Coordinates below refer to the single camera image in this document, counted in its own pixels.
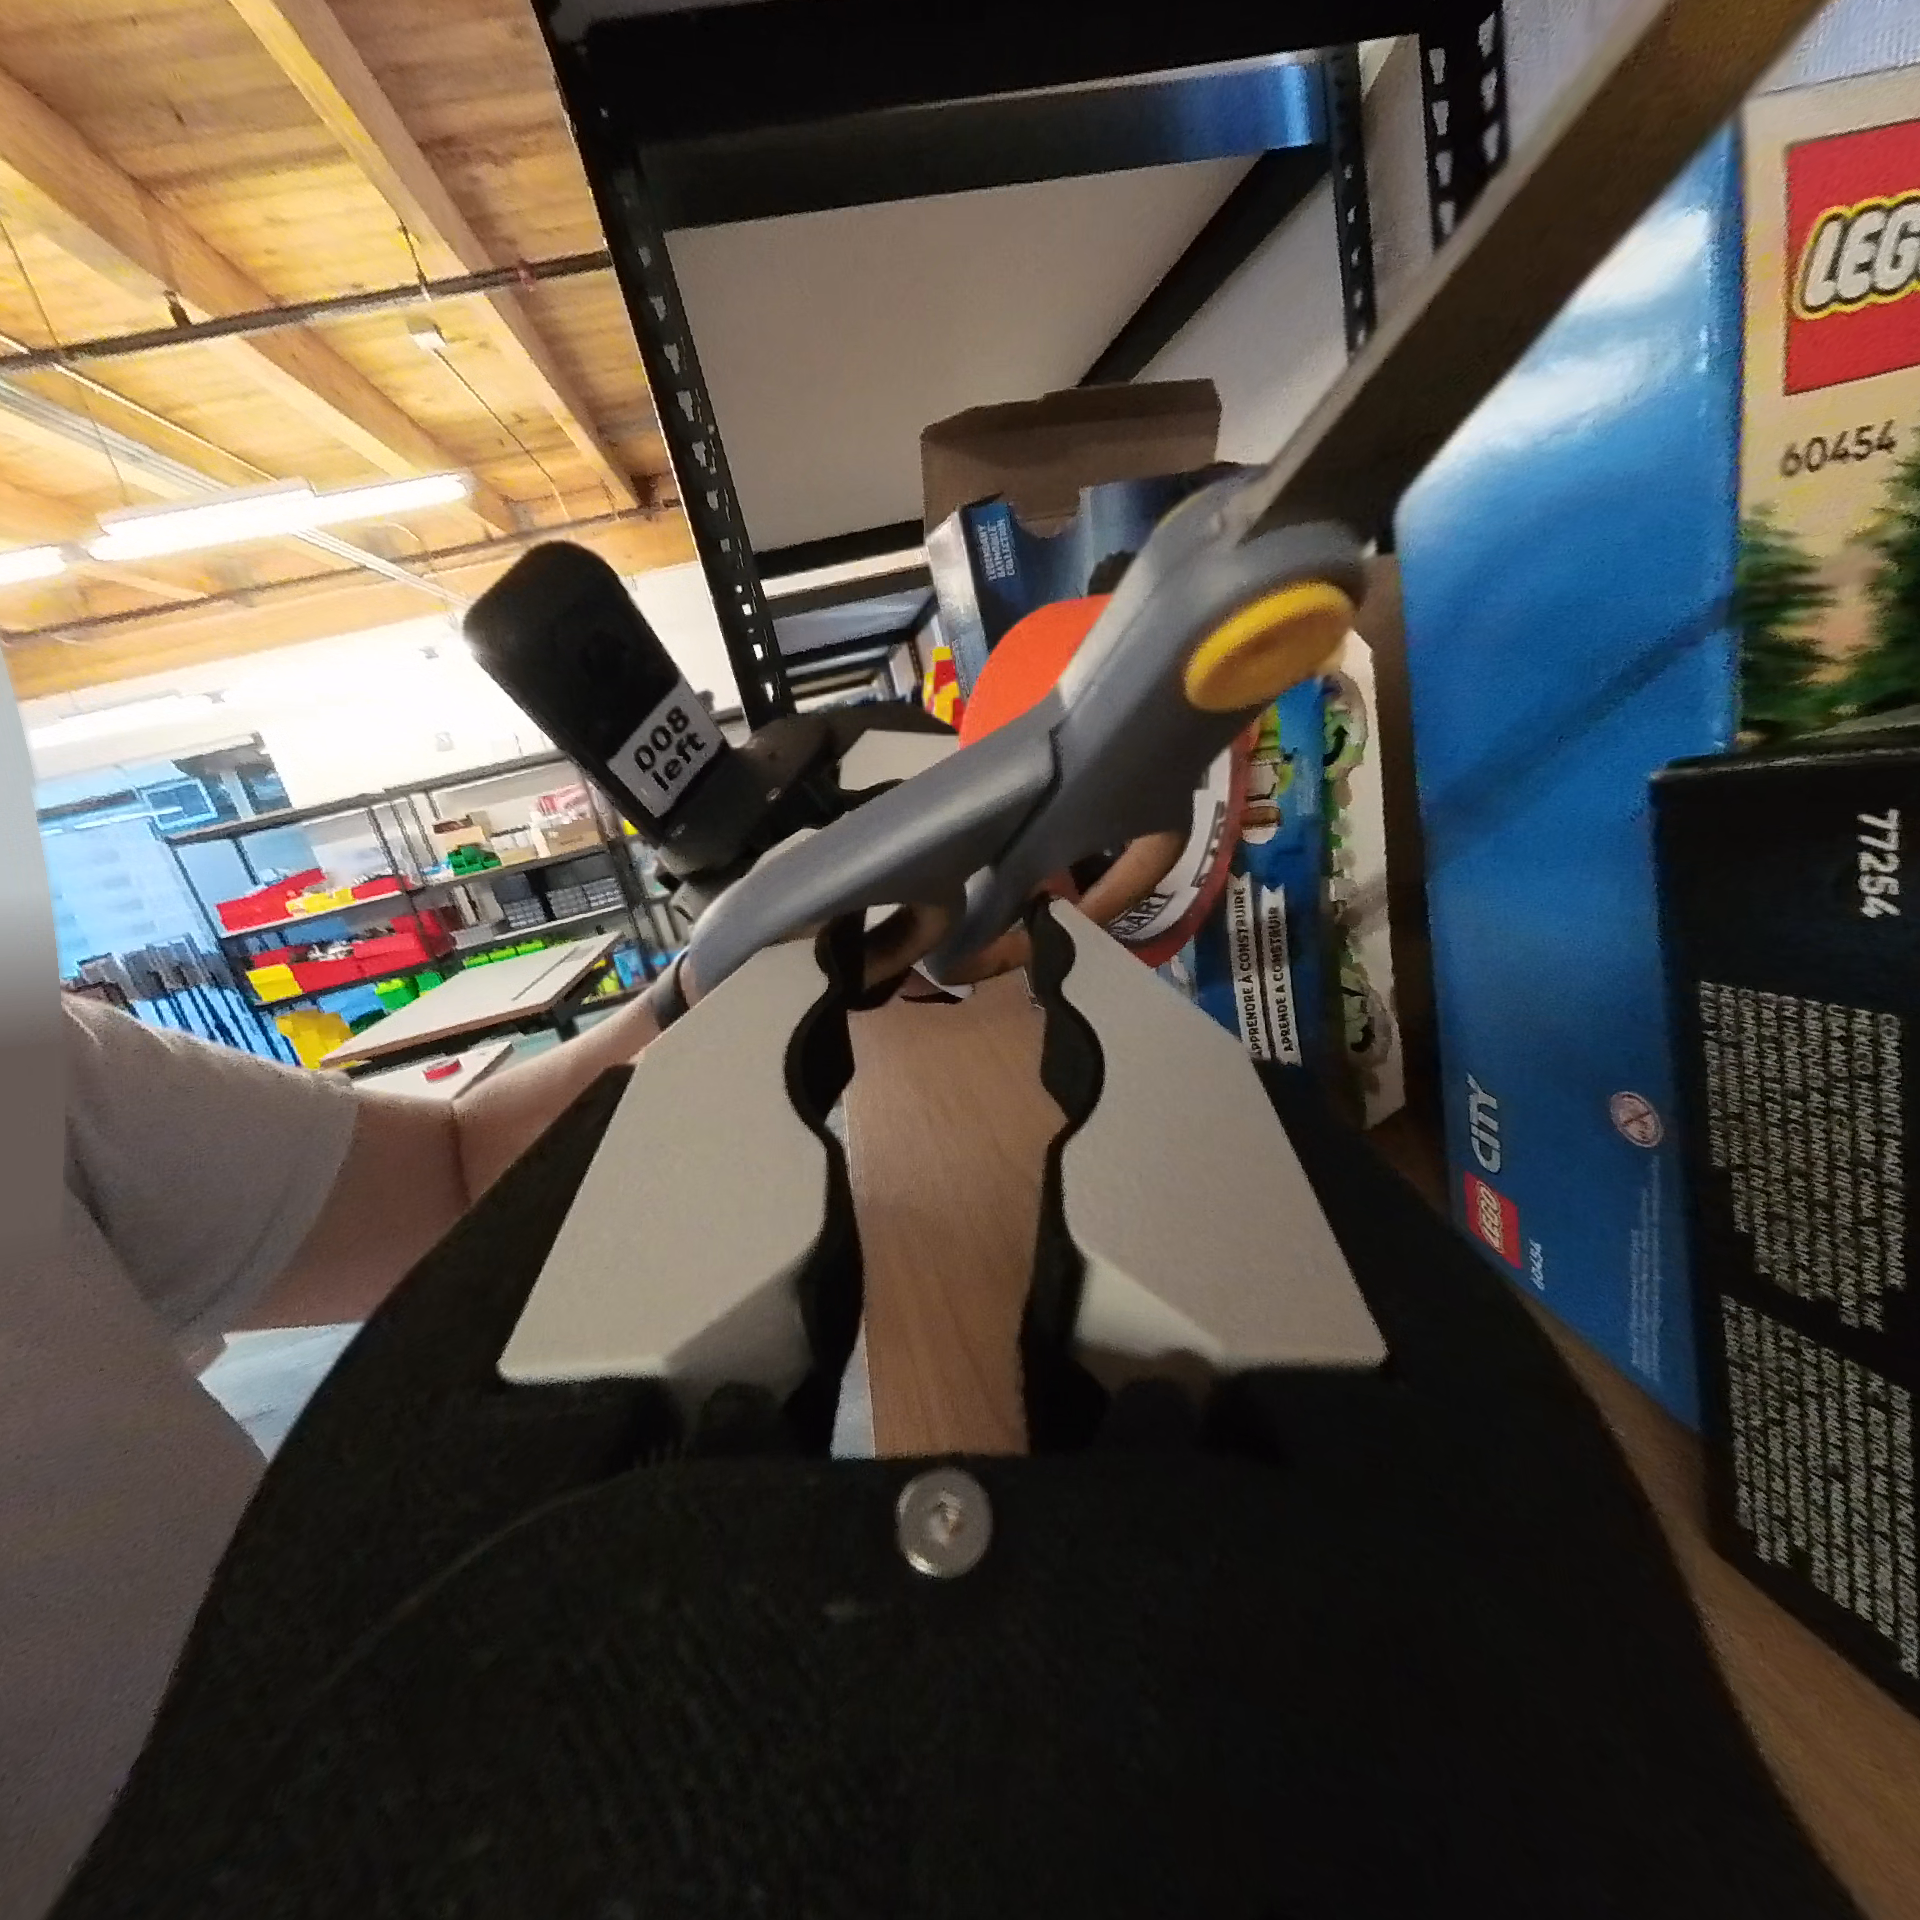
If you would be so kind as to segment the ceiling pipe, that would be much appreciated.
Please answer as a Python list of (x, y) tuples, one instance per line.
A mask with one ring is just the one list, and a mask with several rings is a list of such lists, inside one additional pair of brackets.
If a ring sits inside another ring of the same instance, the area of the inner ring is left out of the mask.
[(79, 373), (94, 364), (144, 359), (192, 346), (253, 343), (281, 333), (318, 328), (324, 324), (346, 324), (392, 314), (405, 319), (426, 316), (436, 308), (457, 303), (498, 303), (510, 294), (525, 294), (551, 282), (599, 276), (611, 270), (612, 255), (608, 250), (518, 261), (509, 266), (491, 266), (469, 275), (417, 281), (412, 284), (320, 300), (278, 303), (244, 312), (172, 322), (92, 340), (48, 344), (43, 348), (12, 348), (2, 355), (2, 373)]

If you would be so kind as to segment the wooden desk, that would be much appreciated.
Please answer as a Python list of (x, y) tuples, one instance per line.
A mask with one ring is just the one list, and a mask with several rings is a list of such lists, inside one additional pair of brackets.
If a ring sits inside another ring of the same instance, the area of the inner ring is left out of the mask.
[[(1021, 1455), (1017, 1338), (1045, 1151), (1042, 1016), (1008, 975), (968, 1001), (919, 985), (850, 1020), (844, 1147), (867, 1261), (868, 1413), (839, 1447)], [(1611, 1428), (1749, 1733), (1867, 1917), (1919, 1915), (1917, 1719), (1728, 1564), (1711, 1541), (1700, 1437), (1529, 1304)]]

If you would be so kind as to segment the black metal shelf rack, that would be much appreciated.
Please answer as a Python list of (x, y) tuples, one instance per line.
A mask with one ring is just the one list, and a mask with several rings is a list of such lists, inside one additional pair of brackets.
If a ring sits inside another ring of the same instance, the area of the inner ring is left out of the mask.
[(1345, 344), (1372, 331), (1361, 40), (1418, 45), (1433, 237), (1509, 152), (1502, 4), (536, 4), (749, 724), (796, 707), (761, 564), (868, 560), (890, 508), (756, 534), (668, 248), (672, 232), (826, 220), (1245, 161), (1080, 368), (1135, 381), (1275, 234), (1332, 195)]

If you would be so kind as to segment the long ceiling light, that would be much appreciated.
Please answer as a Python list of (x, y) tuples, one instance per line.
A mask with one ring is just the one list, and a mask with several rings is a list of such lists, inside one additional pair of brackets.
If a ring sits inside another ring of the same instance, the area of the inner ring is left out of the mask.
[(335, 526), (385, 516), (464, 507), (473, 480), (464, 472), (391, 478), (337, 490), (285, 482), (229, 490), (170, 507), (107, 515), (83, 543), (97, 564), (133, 564), (203, 555), (225, 546), (304, 539)]

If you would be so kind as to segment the person's grey shirt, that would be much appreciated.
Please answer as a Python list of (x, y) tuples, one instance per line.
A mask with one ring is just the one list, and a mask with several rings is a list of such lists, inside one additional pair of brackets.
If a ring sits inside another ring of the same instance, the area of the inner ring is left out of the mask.
[(200, 1371), (345, 1168), (353, 1092), (63, 997), (60, 1232), (5, 1261), (2, 1895), (43, 1917), (266, 1471)]

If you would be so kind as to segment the blue open toy brick box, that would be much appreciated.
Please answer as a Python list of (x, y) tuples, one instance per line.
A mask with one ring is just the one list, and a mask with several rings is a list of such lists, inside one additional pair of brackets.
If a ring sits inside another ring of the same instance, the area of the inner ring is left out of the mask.
[[(927, 562), (950, 660), (927, 680), (961, 730), (1026, 615), (1115, 595), (1161, 520), (1234, 472), (1209, 381), (990, 403), (925, 426)], [(1158, 968), (1260, 1061), (1330, 1078), (1372, 1126), (1407, 1099), (1385, 905), (1374, 662), (1342, 641), (1267, 708), (1226, 889)]]

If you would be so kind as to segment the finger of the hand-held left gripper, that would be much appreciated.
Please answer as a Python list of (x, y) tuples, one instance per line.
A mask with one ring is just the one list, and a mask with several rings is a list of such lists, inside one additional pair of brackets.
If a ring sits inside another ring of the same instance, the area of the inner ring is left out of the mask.
[(958, 753), (955, 732), (867, 730), (837, 763), (837, 780), (858, 796), (909, 783)]

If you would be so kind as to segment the blue toy box tree print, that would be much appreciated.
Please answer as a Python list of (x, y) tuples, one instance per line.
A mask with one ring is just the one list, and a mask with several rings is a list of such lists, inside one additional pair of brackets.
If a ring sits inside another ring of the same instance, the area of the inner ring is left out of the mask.
[(1917, 478), (1917, 57), (1714, 135), (1398, 515), (1449, 1200), (1700, 1422), (1651, 780), (1843, 719)]

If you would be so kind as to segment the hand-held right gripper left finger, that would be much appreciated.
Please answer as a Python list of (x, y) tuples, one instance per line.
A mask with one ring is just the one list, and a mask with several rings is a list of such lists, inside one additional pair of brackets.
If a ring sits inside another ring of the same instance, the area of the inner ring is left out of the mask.
[(762, 950), (638, 1056), (500, 1351), (510, 1388), (642, 1387), (684, 1433), (766, 1399), (837, 1453), (867, 1307), (849, 1151), (858, 933)]

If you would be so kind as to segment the white work table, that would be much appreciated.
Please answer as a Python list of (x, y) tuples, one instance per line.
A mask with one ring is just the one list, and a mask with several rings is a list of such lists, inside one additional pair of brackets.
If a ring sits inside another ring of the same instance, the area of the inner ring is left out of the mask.
[(616, 947), (619, 937), (604, 933), (538, 954), (464, 968), (337, 1047), (318, 1068), (365, 1077), (428, 1063), (486, 1041), (543, 1033), (573, 1043), (592, 988), (611, 972)]

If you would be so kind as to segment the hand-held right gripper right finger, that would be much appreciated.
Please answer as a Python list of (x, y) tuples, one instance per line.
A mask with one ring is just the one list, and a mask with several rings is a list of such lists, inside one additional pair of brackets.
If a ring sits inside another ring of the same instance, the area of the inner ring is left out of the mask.
[(1030, 912), (1047, 1149), (1023, 1307), (1033, 1453), (1135, 1390), (1369, 1378), (1389, 1347), (1257, 1063), (1080, 909)]

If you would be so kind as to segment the shelf unit with coloured bins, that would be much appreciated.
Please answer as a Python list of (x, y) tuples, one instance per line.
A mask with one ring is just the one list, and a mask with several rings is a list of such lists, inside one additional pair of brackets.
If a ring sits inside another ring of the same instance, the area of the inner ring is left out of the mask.
[(557, 750), (346, 799), (170, 830), (163, 844), (253, 1013), (290, 1041), (320, 1016), (362, 1033), (464, 975), (531, 972), (510, 1034), (568, 1033), (619, 1004), (676, 945), (658, 859)]

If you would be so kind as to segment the person's left forearm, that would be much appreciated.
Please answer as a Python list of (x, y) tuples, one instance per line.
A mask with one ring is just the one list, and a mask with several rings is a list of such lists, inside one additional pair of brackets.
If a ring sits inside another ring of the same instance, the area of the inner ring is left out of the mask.
[(453, 1103), (358, 1095), (348, 1156), (317, 1224), (234, 1330), (369, 1321), (584, 1092), (658, 1033), (654, 1002), (641, 998)]

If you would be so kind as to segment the black toy brick box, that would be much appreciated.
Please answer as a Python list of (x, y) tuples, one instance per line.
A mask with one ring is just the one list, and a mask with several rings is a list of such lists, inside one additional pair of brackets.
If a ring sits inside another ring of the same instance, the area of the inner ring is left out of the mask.
[(1917, 710), (1651, 785), (1716, 1548), (1919, 1702)]

